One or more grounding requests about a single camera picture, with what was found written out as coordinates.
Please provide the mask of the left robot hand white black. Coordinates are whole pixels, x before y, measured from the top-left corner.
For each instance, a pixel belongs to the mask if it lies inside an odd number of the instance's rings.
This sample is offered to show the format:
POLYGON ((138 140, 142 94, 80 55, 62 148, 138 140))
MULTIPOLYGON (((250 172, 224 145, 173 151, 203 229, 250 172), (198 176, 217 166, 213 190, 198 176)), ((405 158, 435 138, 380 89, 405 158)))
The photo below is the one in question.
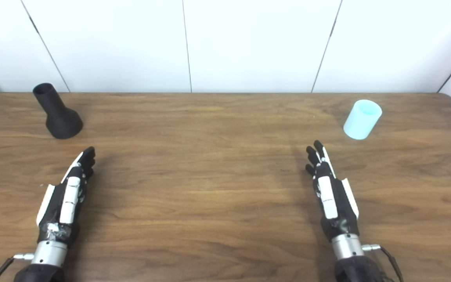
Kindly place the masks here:
POLYGON ((80 232, 79 215, 95 165, 95 148, 83 150, 59 184, 49 184, 36 216, 37 242, 53 241, 70 247, 80 232))

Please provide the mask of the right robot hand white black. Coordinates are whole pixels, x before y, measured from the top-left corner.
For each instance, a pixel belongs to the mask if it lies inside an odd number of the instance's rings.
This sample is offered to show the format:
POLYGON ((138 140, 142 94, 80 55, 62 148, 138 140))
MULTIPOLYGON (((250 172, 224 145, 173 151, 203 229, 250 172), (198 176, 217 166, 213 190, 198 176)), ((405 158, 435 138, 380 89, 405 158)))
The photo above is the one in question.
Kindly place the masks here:
POLYGON ((306 152, 308 164, 305 169, 312 177, 322 210, 320 223, 327 240, 344 234, 359 236, 359 211, 349 181, 336 177, 328 152, 319 140, 308 146, 306 152))

